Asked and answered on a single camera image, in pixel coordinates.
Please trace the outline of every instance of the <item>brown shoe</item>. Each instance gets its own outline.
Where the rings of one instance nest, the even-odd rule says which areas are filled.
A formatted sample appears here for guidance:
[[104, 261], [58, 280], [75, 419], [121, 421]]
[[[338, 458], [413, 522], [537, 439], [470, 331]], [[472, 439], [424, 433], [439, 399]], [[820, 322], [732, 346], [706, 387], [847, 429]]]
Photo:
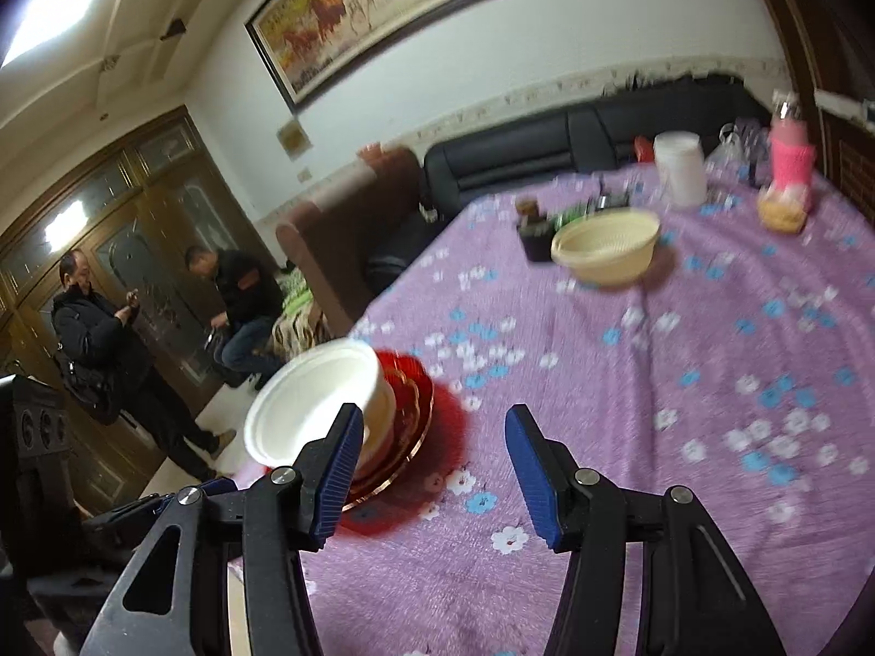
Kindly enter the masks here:
[[229, 429], [228, 431], [223, 431], [219, 435], [219, 446], [216, 447], [215, 451], [210, 452], [210, 458], [213, 460], [219, 458], [219, 455], [228, 448], [229, 443], [233, 442], [234, 437], [237, 436], [236, 429]]

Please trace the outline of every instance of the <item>metal screw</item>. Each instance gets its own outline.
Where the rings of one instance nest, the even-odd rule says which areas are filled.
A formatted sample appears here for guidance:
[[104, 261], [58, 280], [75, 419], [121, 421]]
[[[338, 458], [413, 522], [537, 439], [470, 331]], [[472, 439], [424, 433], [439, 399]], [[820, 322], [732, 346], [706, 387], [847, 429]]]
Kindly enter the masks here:
[[295, 478], [295, 470], [290, 466], [280, 466], [270, 472], [270, 480], [277, 485], [290, 484]]
[[692, 503], [693, 502], [693, 491], [687, 488], [685, 485], [676, 485], [673, 489], [671, 489], [671, 499], [675, 501], [675, 503]]
[[192, 503], [197, 503], [200, 500], [200, 488], [194, 485], [185, 486], [176, 494], [176, 499], [183, 506], [191, 506]]
[[578, 468], [574, 472], [574, 480], [581, 485], [595, 485], [601, 478], [593, 468]]

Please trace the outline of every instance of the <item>black leather sofa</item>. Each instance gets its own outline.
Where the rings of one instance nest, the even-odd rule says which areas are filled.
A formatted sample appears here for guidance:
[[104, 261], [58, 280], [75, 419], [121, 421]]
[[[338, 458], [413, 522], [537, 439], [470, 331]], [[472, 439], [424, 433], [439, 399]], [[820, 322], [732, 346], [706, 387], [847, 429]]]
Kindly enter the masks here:
[[741, 79], [712, 74], [554, 108], [436, 143], [425, 155], [420, 197], [439, 219], [427, 223], [418, 213], [405, 219], [367, 259], [366, 283], [375, 293], [386, 289], [479, 196], [563, 172], [620, 168], [635, 161], [639, 135], [698, 133], [707, 155], [719, 142], [720, 128], [738, 118], [768, 125], [770, 114]]

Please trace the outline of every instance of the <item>white plastic cup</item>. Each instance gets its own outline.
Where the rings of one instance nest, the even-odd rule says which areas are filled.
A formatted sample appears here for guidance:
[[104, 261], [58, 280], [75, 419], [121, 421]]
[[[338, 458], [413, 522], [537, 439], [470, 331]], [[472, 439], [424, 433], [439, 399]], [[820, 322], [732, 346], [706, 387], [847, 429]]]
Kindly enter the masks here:
[[708, 183], [702, 142], [695, 133], [660, 133], [654, 139], [659, 178], [677, 207], [705, 203]]

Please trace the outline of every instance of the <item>standing man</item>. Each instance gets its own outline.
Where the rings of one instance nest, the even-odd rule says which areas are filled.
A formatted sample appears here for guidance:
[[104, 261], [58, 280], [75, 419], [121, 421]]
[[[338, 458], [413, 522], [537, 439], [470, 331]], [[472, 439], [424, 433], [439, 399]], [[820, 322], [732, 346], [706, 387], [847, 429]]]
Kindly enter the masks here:
[[225, 312], [210, 321], [213, 328], [229, 325], [234, 333], [222, 349], [222, 365], [260, 374], [255, 389], [261, 389], [283, 366], [282, 359], [264, 350], [274, 323], [283, 313], [283, 292], [277, 281], [261, 261], [236, 249], [188, 247], [185, 265], [196, 276], [213, 279], [225, 302]]
[[89, 260], [79, 249], [61, 257], [60, 282], [64, 290], [54, 298], [51, 324], [67, 356], [112, 377], [118, 406], [152, 435], [174, 464], [199, 481], [215, 478], [215, 469], [185, 439], [216, 459], [236, 432], [216, 436], [201, 429], [185, 401], [155, 369], [131, 328], [140, 312], [137, 291], [128, 291], [127, 305], [116, 308], [91, 287]]

